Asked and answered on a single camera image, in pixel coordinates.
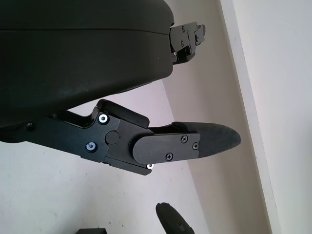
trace hex bolt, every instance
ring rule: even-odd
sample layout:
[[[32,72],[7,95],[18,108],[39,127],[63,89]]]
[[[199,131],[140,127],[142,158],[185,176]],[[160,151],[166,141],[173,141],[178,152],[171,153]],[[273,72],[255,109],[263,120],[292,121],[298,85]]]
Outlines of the hex bolt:
[[[167,161],[171,161],[173,158],[174,158],[174,155],[173,155],[172,153],[168,153],[168,154],[166,155],[166,160],[167,160]]]
[[[88,144],[86,144],[86,150],[89,153],[94,153],[97,149],[97,144],[95,144],[94,142],[89,142]]]
[[[147,164],[146,167],[147,167],[147,169],[150,169],[150,170],[151,170],[151,169],[154,168],[154,164]]]
[[[198,142],[195,142],[195,143],[193,144],[193,150],[198,150]]]
[[[188,139],[189,139],[189,138],[188,138],[187,135],[183,135],[183,136],[181,137],[181,142],[182,142],[182,143],[186,143]]]
[[[100,124],[107,124],[109,119],[108,119],[108,116],[106,114],[101,114],[98,117],[98,121],[99,121]]]
[[[35,124],[34,123],[26,123],[26,125],[25,125],[25,129],[27,130],[27,131],[29,131],[29,132],[31,132],[31,131],[33,131],[34,129],[35,129]]]

